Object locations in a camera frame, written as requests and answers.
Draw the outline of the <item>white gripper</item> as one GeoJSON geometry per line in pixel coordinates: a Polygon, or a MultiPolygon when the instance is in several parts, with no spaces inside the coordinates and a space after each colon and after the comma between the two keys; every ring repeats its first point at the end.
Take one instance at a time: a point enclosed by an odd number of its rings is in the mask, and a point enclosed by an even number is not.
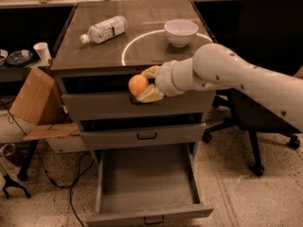
{"type": "Polygon", "coordinates": [[[172,71],[177,61],[168,61],[161,66],[154,65],[141,72],[147,79],[155,78],[155,85],[151,84],[136,99],[142,103],[151,103],[161,100],[164,96],[179,96],[183,93],[174,84],[172,71]]]}

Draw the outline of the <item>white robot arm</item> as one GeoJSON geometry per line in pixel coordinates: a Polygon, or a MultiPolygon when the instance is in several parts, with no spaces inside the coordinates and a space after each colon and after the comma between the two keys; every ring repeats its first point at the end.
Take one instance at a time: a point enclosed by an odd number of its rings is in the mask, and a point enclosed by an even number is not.
{"type": "Polygon", "coordinates": [[[303,80],[251,64],[220,44],[205,44],[194,56],[168,61],[144,70],[141,93],[132,92],[143,103],[186,91],[236,89],[258,104],[303,131],[303,80]]]}

